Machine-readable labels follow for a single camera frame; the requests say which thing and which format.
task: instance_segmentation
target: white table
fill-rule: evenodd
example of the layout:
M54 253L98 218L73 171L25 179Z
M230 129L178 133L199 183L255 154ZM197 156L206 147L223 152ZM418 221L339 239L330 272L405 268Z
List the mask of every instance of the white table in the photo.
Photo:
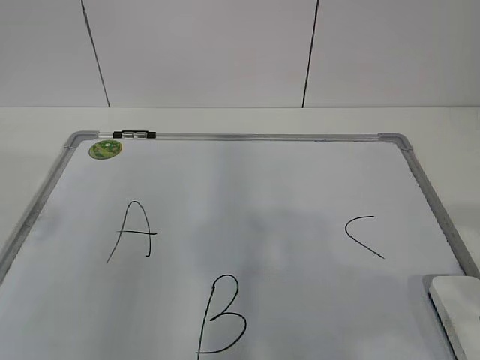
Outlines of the white table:
M22 217L64 142L74 131L230 134L398 132L406 135L412 143L420 164L480 267L478 108L0 108L0 130L0 246ZM454 278L449 281L449 284L458 286L446 286L443 281L438 293L455 291L455 304L469 301L470 298L466 297L472 296L471 291L463 292L462 285ZM480 286L473 295L480 297Z

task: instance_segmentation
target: whiteboard frame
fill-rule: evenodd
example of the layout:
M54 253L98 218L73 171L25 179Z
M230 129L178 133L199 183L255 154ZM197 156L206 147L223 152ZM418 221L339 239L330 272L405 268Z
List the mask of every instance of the whiteboard frame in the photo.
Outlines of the whiteboard frame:
M413 148L408 139L400 133L378 133L378 134L345 134L345 135L268 135L268 134L192 134L192 133L156 133L154 139L146 139L146 131L124 131L122 139L131 141L156 141L156 140L204 140L204 141L311 141L311 142L367 142L367 143L394 143L401 151L410 171L412 172L418 186L421 188L428 205L430 206L437 223L449 243L460 267L465 275L480 278L479 268L476 266L467 246L462 241L458 231L455 229L452 220L435 193L434 188L428 181ZM45 206L50 194L55 188L62 173L67 167L75 150L82 141L95 139L112 139L113 133L101 133L99 131L78 131L73 133L64 145L62 153L49 171L46 181L31 201L24 215L9 236L4 247L0 251L0 285L5 278L15 256L18 254L23 242L30 233L38 215Z

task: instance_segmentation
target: black marker writing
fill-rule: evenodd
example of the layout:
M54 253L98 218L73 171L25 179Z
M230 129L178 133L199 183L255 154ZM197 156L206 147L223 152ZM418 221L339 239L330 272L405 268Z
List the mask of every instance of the black marker writing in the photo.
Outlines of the black marker writing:
M242 319L243 321L243 329L241 330L241 333L240 335L232 342L230 343L229 345L219 349L219 350L214 350L214 351L202 351L202 337L203 337L203 329L205 328L205 321L207 319L207 314L209 312L209 308L210 308L210 303L212 302L212 298L213 298L213 293L215 292L215 284L217 283L217 281L219 281L221 278L232 278L234 281L235 281L235 285L236 285L236 291L235 291L235 294L233 295L232 299L230 300L230 302L228 303L228 305L220 312L218 313L217 315L213 316L209 321L215 321L216 319L218 319L219 317L223 317L223 316L226 316L226 315L233 315L235 317L239 317ZM235 345L237 343L237 341L240 340L240 338L243 336L243 334L245 333L245 331L247 330L247 319L245 319L245 317L243 315L241 315L240 313L234 313L234 312L230 312L230 311L227 311L230 307L230 305L235 301L235 298L237 297L237 295L239 294L239 282L237 281L236 277L231 275L231 274L224 274L224 275L221 275L219 277L217 277L215 279L215 281L213 282L213 284L211 285L211 292L210 292L210 297L208 298L208 303L207 303L207 308L205 309L205 315L203 316L203 322L202 322L202 330L200 331L200 339L199 339L199 342L198 342L198 351L196 352L196 359L199 360L200 359L200 354L216 354L216 353L221 353L222 351L225 351L225 350L228 350L230 347L232 347L233 345Z
M368 247L367 245L362 244L359 240L357 240L356 238L354 238L353 236L351 236L350 233L348 232L348 226L349 226L350 223L352 223L352 222L355 221L355 220L368 219L368 218L374 218L374 216L373 216L373 215L359 216L359 217L356 217L356 218L350 220L348 223L345 224L345 233L346 233L354 242L356 242L357 244L363 246L365 249L370 250L372 253L374 253L374 254L377 255L378 257L381 257L382 259L385 259L385 257L383 257L382 255L380 255L380 254L377 253L374 249L371 249L371 248Z
M124 230L125 221L127 220L128 211L130 210L130 207L131 207L132 204L137 204L142 209L142 212L145 215L145 221L147 223L148 232L134 231L134 230ZM123 217L123 222L121 223L121 229L120 229L120 231L118 231L117 242L115 243L115 246L113 247L112 252L110 253L110 256L108 256L108 259L106 260L107 263L110 261L110 259L112 259L113 253L115 253L115 250L116 250L117 246L119 246L119 242L120 242L120 239L122 238L123 233L136 233L136 234L148 235L148 253L145 256L146 257L150 256L150 254L152 253L152 235L157 235L157 233L156 232L150 232L150 223L149 223L149 218L147 217L147 213L146 213L145 209L143 208L142 204L140 204L136 200L130 201L130 203L127 206L127 210L125 210L125 215Z

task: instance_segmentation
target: whiteboard surface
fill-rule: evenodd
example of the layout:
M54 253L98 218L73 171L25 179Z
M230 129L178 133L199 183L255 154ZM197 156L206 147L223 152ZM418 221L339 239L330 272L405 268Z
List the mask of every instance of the whiteboard surface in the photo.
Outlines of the whiteboard surface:
M124 141L76 150L0 286L3 359L451 359L422 278L461 274L392 144ZM124 233L142 203L152 232ZM356 244L350 232L381 253ZM146 231L139 208L125 229ZM208 318L235 292L217 284ZM205 323L202 350L242 330Z

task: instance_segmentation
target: round magnet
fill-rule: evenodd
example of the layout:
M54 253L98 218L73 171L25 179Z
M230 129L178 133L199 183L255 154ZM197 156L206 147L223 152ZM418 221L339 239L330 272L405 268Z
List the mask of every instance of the round magnet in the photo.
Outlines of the round magnet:
M115 140L102 140L91 146L88 154L95 160L113 158L122 151L122 144Z

